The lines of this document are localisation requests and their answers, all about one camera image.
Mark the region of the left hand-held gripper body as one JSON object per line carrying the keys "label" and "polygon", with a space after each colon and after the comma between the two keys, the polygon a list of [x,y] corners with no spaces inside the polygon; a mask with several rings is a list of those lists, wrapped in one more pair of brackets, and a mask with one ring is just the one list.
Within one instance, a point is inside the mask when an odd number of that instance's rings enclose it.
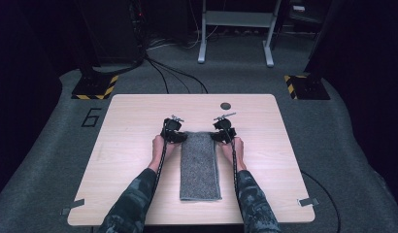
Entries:
{"label": "left hand-held gripper body", "polygon": [[181,127],[182,127],[182,120],[179,117],[177,116],[167,117],[163,121],[163,126],[160,136],[167,142],[170,142],[170,139],[172,138],[182,138],[178,137],[174,133],[175,131],[180,131]]}

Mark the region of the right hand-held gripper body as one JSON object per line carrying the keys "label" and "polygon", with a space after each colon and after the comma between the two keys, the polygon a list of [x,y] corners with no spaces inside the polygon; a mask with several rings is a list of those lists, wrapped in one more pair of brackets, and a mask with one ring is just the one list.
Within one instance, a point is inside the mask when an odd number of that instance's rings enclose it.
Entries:
{"label": "right hand-held gripper body", "polygon": [[217,131],[222,131],[222,137],[224,139],[224,143],[228,144],[232,142],[232,139],[236,135],[235,128],[232,126],[231,121],[228,119],[228,117],[231,116],[230,114],[227,115],[222,115],[218,116],[215,118],[216,123],[214,124],[215,129]]}

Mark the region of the grey towel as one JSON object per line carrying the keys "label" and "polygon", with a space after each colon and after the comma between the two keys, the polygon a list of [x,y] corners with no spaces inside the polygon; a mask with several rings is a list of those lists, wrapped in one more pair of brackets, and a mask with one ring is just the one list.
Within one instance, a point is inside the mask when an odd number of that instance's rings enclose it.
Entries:
{"label": "grey towel", "polygon": [[182,201],[221,199],[215,141],[209,132],[188,132],[182,143]]}

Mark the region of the person's left hand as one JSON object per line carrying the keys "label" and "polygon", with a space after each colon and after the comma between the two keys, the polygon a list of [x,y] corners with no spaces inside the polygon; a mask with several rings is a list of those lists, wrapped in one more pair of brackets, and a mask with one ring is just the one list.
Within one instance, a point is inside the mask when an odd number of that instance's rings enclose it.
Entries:
{"label": "person's left hand", "polygon": [[164,159],[167,159],[179,146],[179,144],[175,143],[165,143],[164,139],[160,135],[156,135],[152,140],[152,156],[149,163],[149,168],[157,173],[163,151],[165,151]]}

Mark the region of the person's right hand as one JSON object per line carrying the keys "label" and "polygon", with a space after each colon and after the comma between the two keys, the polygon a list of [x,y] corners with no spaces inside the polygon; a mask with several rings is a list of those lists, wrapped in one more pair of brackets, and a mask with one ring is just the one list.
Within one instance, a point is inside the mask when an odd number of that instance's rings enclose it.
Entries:
{"label": "person's right hand", "polygon": [[235,137],[229,144],[217,143],[221,148],[223,156],[232,164],[236,165],[238,172],[246,170],[244,162],[244,142],[240,137]]}

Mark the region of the black stand base striped edge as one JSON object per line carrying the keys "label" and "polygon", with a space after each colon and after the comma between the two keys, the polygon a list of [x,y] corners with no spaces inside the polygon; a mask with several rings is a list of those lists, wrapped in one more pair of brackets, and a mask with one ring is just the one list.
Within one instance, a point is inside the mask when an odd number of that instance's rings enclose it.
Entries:
{"label": "black stand base striped edge", "polygon": [[294,100],[329,100],[321,80],[315,80],[310,76],[290,76],[284,77],[290,97]]}
{"label": "black stand base striped edge", "polygon": [[113,92],[118,79],[115,72],[98,72],[89,69],[81,69],[81,78],[72,91],[72,99],[91,100],[107,99]]}

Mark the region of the grey tape strip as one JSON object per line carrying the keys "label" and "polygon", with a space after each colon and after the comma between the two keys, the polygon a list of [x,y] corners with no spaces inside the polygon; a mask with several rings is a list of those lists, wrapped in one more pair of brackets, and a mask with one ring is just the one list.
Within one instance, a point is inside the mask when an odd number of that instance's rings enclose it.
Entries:
{"label": "grey tape strip", "polygon": [[67,216],[67,215],[69,215],[69,213],[70,213],[70,211],[72,209],[75,209],[75,208],[83,206],[83,205],[84,205],[84,200],[83,199],[73,201],[67,207],[62,208],[61,211],[60,211],[60,214],[62,216]]}
{"label": "grey tape strip", "polygon": [[301,207],[316,206],[319,204],[319,200],[317,198],[298,199],[297,202]]}

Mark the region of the black cabinet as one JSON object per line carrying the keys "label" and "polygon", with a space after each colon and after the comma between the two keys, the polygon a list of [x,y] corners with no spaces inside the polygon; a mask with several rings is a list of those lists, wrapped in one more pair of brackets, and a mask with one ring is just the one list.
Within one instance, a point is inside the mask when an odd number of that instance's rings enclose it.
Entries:
{"label": "black cabinet", "polygon": [[78,4],[101,65],[141,64],[140,11],[135,0],[78,0]]}

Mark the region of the white metal desk frame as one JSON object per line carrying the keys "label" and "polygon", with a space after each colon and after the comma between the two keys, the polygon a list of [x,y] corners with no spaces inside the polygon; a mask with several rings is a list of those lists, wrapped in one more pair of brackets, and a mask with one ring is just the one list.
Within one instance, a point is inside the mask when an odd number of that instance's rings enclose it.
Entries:
{"label": "white metal desk frame", "polygon": [[202,0],[202,28],[201,44],[198,54],[198,63],[203,64],[206,60],[207,49],[207,27],[212,26],[237,26],[237,27],[259,27],[268,29],[268,35],[262,42],[266,65],[269,68],[274,66],[271,51],[271,41],[275,31],[279,9],[282,0],[276,0],[275,9],[271,13],[250,13],[250,12],[225,12],[209,11],[207,0]]}

